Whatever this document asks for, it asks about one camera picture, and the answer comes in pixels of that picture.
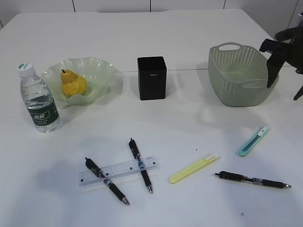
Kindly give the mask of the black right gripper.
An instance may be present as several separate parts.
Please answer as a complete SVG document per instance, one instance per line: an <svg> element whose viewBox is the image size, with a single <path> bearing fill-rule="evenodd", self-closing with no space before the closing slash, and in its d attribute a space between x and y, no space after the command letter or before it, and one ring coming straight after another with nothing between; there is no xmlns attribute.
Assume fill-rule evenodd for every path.
<svg viewBox="0 0 303 227"><path fill-rule="evenodd" d="M303 72L303 23L275 34L275 39L265 39L259 50L271 54L267 60L267 88L275 82L284 63L293 66L296 73ZM303 86L294 96L296 101L303 96Z"/></svg>

